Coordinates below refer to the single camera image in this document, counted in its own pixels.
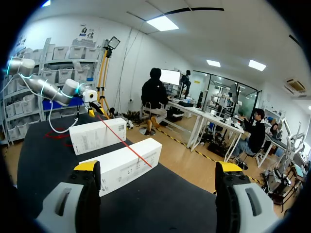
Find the pants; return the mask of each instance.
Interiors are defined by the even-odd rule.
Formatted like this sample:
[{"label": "pants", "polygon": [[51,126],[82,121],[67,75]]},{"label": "pants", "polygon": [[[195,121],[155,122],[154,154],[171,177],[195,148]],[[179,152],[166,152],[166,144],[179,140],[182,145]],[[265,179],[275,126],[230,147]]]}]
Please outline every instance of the pants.
[{"label": "pants", "polygon": [[235,147],[234,151],[232,152],[232,156],[238,157],[243,152],[245,152],[246,154],[249,154],[249,155],[256,154],[256,153],[253,153],[251,151],[251,149],[248,147],[248,140],[247,139],[240,140],[238,142],[237,146]]},{"label": "pants", "polygon": [[146,109],[146,111],[150,111],[153,114],[156,114],[156,121],[160,124],[166,117],[167,117],[167,112],[166,110],[161,107],[161,108],[152,108],[149,110],[149,108]]}]

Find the black tabletop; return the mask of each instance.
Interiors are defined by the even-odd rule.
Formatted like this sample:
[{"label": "black tabletop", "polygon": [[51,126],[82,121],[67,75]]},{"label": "black tabletop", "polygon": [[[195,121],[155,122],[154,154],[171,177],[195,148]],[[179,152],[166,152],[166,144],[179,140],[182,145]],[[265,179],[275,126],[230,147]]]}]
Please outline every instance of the black tabletop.
[{"label": "black tabletop", "polygon": [[[77,125],[98,121],[80,115]],[[66,129],[73,117],[52,120]],[[17,189],[37,217],[43,199],[80,162],[123,148],[123,143],[76,156],[69,133],[54,133],[47,121],[31,125],[20,153]],[[215,195],[158,164],[122,188],[101,197],[101,232],[215,232]]]}]

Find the man in black hoodie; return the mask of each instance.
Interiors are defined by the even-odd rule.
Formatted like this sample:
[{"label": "man in black hoodie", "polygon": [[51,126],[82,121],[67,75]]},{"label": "man in black hoodie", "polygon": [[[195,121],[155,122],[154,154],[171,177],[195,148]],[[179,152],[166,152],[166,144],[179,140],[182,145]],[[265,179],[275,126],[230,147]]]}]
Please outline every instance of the man in black hoodie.
[{"label": "man in black hoodie", "polygon": [[159,68],[152,68],[150,71],[150,77],[147,82],[145,82],[144,86],[141,90],[141,100],[143,106],[149,108],[149,104],[151,104],[151,113],[156,114],[157,117],[151,117],[151,121],[156,128],[159,128],[162,120],[164,120],[167,116],[167,112],[164,109],[164,105],[166,105],[169,101],[166,95],[166,89],[160,81],[161,70]]},{"label": "man in black hoodie", "polygon": [[255,155],[258,153],[265,138],[265,126],[264,126],[264,111],[260,108],[255,109],[255,121],[256,125],[252,126],[248,120],[242,117],[246,131],[251,133],[251,136],[245,140],[240,140],[232,152],[232,156],[239,156],[245,152],[249,155]]}]

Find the yellow tripod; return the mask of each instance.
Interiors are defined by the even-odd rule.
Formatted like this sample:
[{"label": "yellow tripod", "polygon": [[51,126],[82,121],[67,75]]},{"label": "yellow tripod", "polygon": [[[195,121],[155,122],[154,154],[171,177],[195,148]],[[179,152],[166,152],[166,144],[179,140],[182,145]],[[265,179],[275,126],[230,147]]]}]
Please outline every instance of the yellow tripod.
[{"label": "yellow tripod", "polygon": [[[109,111],[110,108],[109,108],[108,102],[107,102],[105,95],[104,95],[104,90],[105,90],[105,85],[106,85],[107,71],[108,71],[111,53],[112,53],[111,50],[109,50],[109,49],[105,50],[102,65],[101,65],[101,71],[100,71],[98,86],[96,88],[97,89],[97,101],[98,101],[98,103],[101,104],[101,106],[104,110],[104,115],[107,119],[110,119],[111,113]],[[107,112],[104,109],[104,103],[107,106]]]}]

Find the shoe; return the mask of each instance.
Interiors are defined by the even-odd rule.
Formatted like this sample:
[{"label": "shoe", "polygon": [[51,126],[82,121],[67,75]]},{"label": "shoe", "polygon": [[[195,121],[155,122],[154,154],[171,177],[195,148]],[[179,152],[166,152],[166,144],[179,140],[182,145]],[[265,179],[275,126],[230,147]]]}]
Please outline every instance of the shoe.
[{"label": "shoe", "polygon": [[151,117],[151,121],[153,123],[153,125],[156,127],[156,128],[160,128],[160,125],[159,123],[156,121],[156,118],[154,116]]},{"label": "shoe", "polygon": [[146,129],[146,131],[148,131],[150,133],[151,132],[151,128],[152,128],[152,121],[151,120],[147,120],[147,129]]}]

